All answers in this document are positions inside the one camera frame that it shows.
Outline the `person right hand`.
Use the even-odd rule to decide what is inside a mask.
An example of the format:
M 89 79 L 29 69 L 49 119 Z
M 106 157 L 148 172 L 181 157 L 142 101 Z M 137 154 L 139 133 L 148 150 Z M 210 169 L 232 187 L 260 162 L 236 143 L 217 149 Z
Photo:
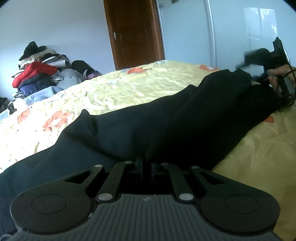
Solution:
M 291 73 L 292 70 L 295 70 L 294 66 L 285 64 L 278 68 L 269 69 L 267 71 L 269 73 L 268 79 L 269 79 L 270 85 L 273 87 L 274 90 L 278 88 L 278 77 L 284 76 L 287 73 L 289 73 L 288 78 L 293 82 L 293 85 L 295 86 L 295 71 Z

